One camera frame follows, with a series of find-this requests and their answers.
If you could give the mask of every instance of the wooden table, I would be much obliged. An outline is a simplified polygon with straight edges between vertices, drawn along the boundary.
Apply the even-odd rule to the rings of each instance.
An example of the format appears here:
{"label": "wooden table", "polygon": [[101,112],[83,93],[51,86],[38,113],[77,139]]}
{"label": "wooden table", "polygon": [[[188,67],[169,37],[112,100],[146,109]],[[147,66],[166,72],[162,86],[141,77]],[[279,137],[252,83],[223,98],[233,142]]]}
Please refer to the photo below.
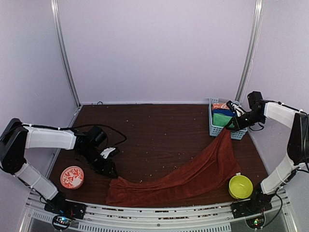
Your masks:
{"label": "wooden table", "polygon": [[[161,178],[197,155],[214,138],[209,136],[208,105],[87,105],[81,109],[74,125],[100,123],[112,126],[127,136],[119,145],[120,153],[113,160],[118,174],[132,182]],[[109,144],[122,139],[104,129]],[[256,185],[267,177],[263,162],[248,135],[233,140],[234,155],[241,173]],[[74,201],[105,204],[110,179],[96,174],[85,163],[74,158],[73,151],[62,150],[50,175],[67,198]],[[82,187],[68,190],[62,187],[60,175],[72,165],[80,166],[85,174]],[[206,205],[232,201],[228,183],[221,188],[190,199],[155,207]]]}

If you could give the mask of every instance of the red towel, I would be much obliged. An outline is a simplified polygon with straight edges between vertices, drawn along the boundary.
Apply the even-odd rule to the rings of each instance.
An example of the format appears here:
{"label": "red towel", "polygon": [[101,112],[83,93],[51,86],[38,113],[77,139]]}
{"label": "red towel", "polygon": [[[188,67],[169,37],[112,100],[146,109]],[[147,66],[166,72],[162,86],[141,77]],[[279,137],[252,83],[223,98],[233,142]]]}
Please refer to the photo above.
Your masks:
{"label": "red towel", "polygon": [[106,204],[141,207],[190,198],[219,188],[239,172],[230,131],[224,129],[199,155],[158,180],[145,183],[131,183],[121,177],[112,180]]}

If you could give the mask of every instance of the patterned bowl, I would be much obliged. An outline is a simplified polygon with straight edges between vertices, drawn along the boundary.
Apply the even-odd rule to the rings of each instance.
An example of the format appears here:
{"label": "patterned bowl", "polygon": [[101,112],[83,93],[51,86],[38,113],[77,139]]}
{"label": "patterned bowl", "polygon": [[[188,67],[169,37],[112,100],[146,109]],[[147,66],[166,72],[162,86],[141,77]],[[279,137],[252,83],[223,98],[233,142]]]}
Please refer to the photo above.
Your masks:
{"label": "patterned bowl", "polygon": [[78,189],[84,182],[84,172],[77,166],[68,167],[62,172],[60,182],[67,189]]}

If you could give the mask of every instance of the white wall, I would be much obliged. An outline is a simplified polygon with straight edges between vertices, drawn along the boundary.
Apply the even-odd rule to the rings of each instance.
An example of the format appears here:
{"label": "white wall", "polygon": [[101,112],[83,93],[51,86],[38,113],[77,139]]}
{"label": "white wall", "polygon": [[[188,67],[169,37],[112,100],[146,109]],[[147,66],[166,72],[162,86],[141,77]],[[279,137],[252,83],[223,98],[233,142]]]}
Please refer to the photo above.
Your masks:
{"label": "white wall", "polygon": [[[309,112],[309,1],[265,2],[253,63],[246,95],[261,91],[264,99],[281,101]],[[269,172],[283,159],[289,135],[287,128],[271,120],[263,131],[252,132]],[[309,176],[298,174],[286,189],[300,231],[307,232]]]}
{"label": "white wall", "polygon": [[[13,117],[67,126],[75,112],[57,44],[50,0],[0,1],[0,133]],[[52,150],[33,149],[31,164],[45,173]],[[0,172],[0,231],[15,232],[28,189]]]}
{"label": "white wall", "polygon": [[59,1],[80,101],[233,99],[254,8],[248,0]]}

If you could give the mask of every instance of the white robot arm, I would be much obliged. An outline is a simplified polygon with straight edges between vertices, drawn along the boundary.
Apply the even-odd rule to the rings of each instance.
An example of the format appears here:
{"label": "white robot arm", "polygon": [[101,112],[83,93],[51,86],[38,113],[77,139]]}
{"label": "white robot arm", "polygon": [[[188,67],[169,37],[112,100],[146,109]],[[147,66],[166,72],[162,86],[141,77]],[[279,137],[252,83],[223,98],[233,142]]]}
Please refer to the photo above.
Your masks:
{"label": "white robot arm", "polygon": [[302,110],[286,106],[281,102],[263,100],[260,92],[248,95],[251,111],[233,117],[227,127],[233,123],[236,131],[250,127],[255,123],[265,123],[265,119],[273,119],[291,129],[287,152],[278,167],[253,191],[250,201],[232,204],[235,218],[260,213],[271,208],[271,198],[276,190],[286,185],[304,167],[309,159],[309,116]]}
{"label": "white robot arm", "polygon": [[98,174],[117,178],[111,157],[119,152],[118,148],[107,148],[102,153],[97,151],[106,138],[106,133],[98,126],[88,132],[79,132],[73,128],[24,124],[13,118],[0,136],[0,166],[3,171],[38,192],[46,201],[45,210],[64,216],[69,211],[70,216],[73,214],[74,218],[82,218],[85,205],[66,201],[65,194],[27,162],[24,152],[35,147],[74,150],[85,157]]}

